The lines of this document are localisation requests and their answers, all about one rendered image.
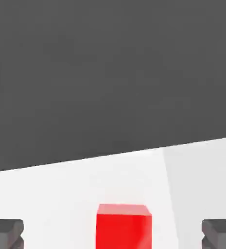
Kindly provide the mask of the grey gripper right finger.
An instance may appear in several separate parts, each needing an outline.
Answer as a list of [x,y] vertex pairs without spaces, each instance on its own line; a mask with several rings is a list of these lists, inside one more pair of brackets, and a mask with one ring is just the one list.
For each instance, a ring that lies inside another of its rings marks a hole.
[[226,219],[204,219],[201,249],[226,249]]

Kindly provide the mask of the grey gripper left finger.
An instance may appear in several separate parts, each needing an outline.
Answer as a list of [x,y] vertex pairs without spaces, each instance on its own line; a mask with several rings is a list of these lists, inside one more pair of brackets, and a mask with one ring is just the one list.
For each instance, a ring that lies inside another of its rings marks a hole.
[[0,249],[24,249],[22,219],[0,219]]

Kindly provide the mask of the small red cube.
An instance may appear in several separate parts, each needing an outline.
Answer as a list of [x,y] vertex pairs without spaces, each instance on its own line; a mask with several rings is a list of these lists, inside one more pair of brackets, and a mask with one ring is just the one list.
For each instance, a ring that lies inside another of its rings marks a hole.
[[100,204],[95,249],[152,249],[152,214],[145,205]]

